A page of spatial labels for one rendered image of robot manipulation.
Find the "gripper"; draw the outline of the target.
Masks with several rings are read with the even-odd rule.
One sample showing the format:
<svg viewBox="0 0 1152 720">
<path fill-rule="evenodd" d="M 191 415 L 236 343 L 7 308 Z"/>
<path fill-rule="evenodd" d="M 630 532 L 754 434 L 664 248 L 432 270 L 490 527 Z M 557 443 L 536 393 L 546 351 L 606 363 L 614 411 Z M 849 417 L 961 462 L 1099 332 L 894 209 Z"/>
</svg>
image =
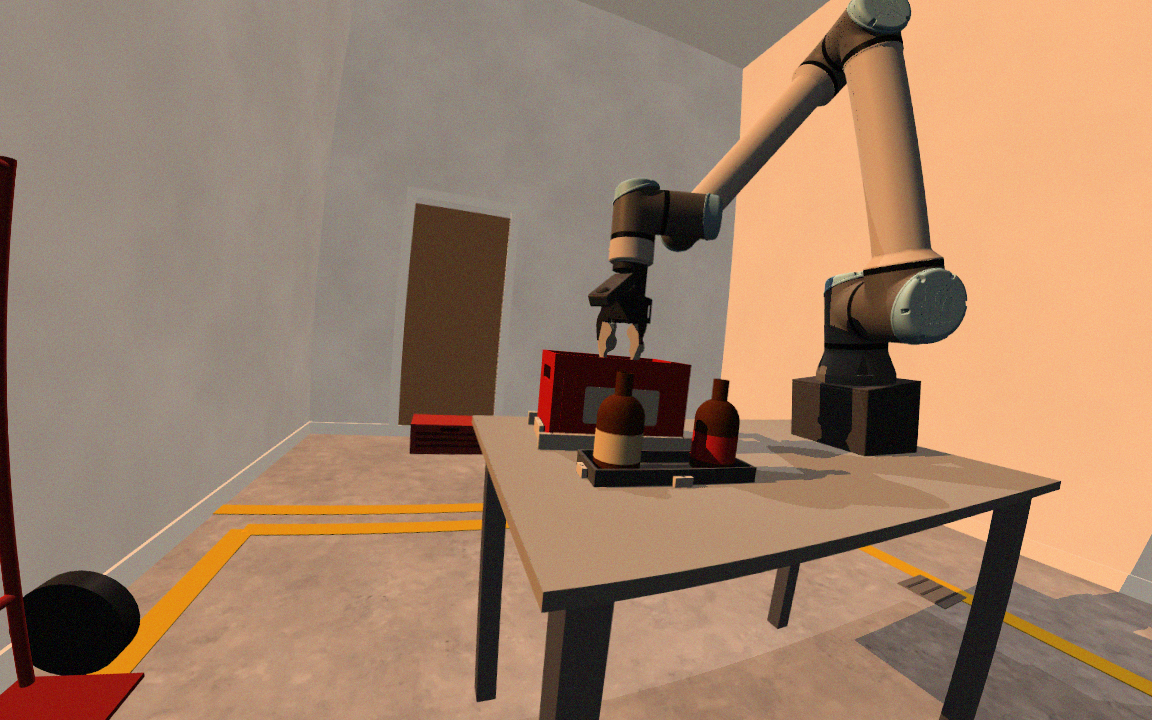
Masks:
<svg viewBox="0 0 1152 720">
<path fill-rule="evenodd" d="M 627 329 L 627 336 L 630 340 L 628 354 L 630 354 L 630 361 L 641 361 L 641 348 L 644 351 L 643 336 L 646 331 L 646 323 L 650 324 L 650 320 L 652 320 L 652 300 L 645 297 L 646 270 L 647 266 L 643 263 L 613 263 L 613 272 L 634 273 L 636 285 L 634 285 L 631 290 L 626 291 L 626 295 L 621 300 L 614 302 L 612 306 L 602 306 L 602 311 L 596 318 L 596 340 L 598 340 L 599 357 L 607 357 L 607 354 L 616 346 L 617 340 L 614 338 L 614 332 L 617 328 L 616 323 L 632 323 Z M 646 318 L 647 305 L 650 306 L 649 318 Z"/>
</svg>

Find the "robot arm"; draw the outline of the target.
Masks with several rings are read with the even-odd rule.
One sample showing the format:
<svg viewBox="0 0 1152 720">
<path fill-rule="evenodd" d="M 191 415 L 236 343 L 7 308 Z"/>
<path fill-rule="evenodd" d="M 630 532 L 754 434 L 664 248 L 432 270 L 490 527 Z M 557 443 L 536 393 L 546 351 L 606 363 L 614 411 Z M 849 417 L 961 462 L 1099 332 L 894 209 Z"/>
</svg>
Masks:
<svg viewBox="0 0 1152 720">
<path fill-rule="evenodd" d="M 914 100 L 902 54 L 901 31 L 910 18 L 908 0 L 851 0 L 794 70 L 791 85 L 692 192 L 660 190 L 652 179 L 617 184 L 609 262 L 652 266 L 655 234 L 664 234 L 664 247 L 675 252 L 691 249 L 698 240 L 717 240 L 723 209 L 817 105 L 826 106 L 847 85 L 872 258 L 863 272 L 826 281 L 817 381 L 896 382 L 886 342 L 940 342 L 967 314 L 963 281 L 945 270 L 945 258 L 931 249 Z"/>
</svg>

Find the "brown bottle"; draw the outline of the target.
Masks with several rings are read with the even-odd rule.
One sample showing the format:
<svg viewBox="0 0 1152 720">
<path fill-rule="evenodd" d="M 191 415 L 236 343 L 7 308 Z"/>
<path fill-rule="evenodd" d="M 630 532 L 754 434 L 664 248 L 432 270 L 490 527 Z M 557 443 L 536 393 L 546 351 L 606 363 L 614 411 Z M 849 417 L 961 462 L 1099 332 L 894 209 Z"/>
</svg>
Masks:
<svg viewBox="0 0 1152 720">
<path fill-rule="evenodd" d="M 634 373 L 617 372 L 614 395 L 605 397 L 596 414 L 593 464 L 596 469 L 641 468 L 645 414 L 632 396 Z"/>
<path fill-rule="evenodd" d="M 733 468 L 735 464 L 740 416 L 728 402 L 730 381 L 714 379 L 712 397 L 695 414 L 689 465 L 691 468 Z"/>
</svg>

